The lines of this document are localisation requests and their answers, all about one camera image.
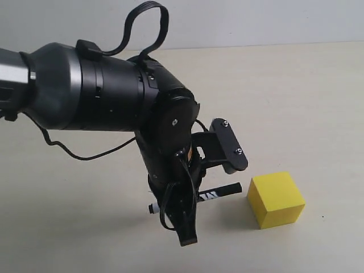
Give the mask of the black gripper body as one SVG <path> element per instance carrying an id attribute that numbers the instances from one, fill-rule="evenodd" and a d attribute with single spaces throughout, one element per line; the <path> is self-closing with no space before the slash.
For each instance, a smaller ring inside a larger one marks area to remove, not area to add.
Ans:
<path id="1" fill-rule="evenodd" d="M 156 203 L 148 208 L 151 214 L 159 214 L 163 225 L 170 221 L 172 206 L 177 201 L 197 205 L 196 194 L 207 169 L 222 166 L 223 156 L 214 132 L 193 133 L 183 143 L 169 139 L 166 149 L 147 147 L 148 184 L 156 198 Z"/>

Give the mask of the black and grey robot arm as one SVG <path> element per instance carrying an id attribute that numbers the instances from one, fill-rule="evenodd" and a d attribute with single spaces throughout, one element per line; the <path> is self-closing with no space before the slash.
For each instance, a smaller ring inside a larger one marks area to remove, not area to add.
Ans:
<path id="1" fill-rule="evenodd" d="M 198 190 L 225 165 L 222 119 L 193 133 L 200 104 L 158 61 L 120 60 L 88 45 L 47 44 L 33 53 L 1 50 L 1 116 L 28 116 L 48 130 L 131 131 L 160 208 L 182 246 L 197 242 Z"/>

